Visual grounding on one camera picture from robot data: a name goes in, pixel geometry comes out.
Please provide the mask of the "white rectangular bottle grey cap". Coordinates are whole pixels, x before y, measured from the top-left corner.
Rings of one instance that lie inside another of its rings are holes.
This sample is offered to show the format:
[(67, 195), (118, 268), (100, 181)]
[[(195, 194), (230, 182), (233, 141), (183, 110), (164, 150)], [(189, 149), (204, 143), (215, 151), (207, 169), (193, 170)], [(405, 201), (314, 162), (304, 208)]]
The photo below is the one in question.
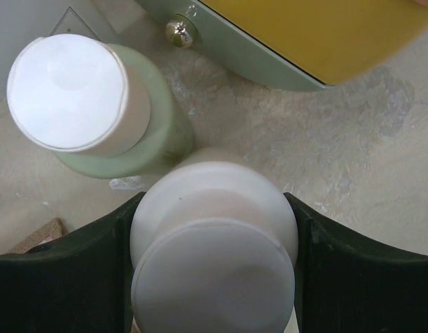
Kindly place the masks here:
[(136, 1), (0, 0), (0, 98), (14, 59), (33, 40), (72, 33), (118, 43), (144, 15)]

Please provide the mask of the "brown burlap canvas bag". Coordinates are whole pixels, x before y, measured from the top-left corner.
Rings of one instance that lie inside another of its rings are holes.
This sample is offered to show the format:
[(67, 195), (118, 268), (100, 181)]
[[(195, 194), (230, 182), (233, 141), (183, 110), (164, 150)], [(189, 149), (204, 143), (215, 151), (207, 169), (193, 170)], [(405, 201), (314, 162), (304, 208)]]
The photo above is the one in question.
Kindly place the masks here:
[(64, 227), (62, 221), (59, 218), (54, 218), (11, 248), (8, 253), (27, 253), (31, 248), (61, 238), (66, 234), (67, 229)]

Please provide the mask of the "pale green lotion bottle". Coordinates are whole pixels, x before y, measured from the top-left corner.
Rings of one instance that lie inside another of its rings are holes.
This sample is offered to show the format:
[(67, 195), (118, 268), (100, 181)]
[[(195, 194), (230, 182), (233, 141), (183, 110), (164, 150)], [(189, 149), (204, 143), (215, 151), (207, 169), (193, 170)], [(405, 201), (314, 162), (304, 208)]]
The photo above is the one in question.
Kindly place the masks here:
[(167, 173), (194, 146), (165, 75), (126, 46), (75, 34), (37, 38), (15, 58), (6, 92), (21, 132), (91, 178)]

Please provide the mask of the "cream lidded jar bottle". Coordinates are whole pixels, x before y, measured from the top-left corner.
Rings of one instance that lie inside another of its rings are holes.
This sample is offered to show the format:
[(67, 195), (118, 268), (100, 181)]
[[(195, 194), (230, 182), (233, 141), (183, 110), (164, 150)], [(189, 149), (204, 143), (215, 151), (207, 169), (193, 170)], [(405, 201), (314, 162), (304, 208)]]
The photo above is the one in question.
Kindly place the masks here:
[(298, 228), (284, 194), (240, 157), (192, 153), (132, 220), (131, 303), (141, 332), (283, 332)]

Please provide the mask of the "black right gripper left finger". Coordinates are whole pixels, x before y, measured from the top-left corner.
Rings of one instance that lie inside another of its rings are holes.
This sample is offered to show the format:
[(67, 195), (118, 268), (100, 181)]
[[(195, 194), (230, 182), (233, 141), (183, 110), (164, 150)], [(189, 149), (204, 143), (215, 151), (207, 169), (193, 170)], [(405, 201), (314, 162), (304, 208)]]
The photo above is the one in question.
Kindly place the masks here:
[(130, 228), (144, 197), (24, 254), (0, 255), (0, 332), (130, 332)]

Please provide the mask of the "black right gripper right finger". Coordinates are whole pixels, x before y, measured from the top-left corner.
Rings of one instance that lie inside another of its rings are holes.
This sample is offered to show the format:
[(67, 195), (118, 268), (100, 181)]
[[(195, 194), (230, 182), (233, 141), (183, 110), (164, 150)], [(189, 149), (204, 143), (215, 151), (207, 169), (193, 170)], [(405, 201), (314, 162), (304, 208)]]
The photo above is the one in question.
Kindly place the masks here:
[(428, 255), (366, 237), (287, 193), (300, 332), (428, 332)]

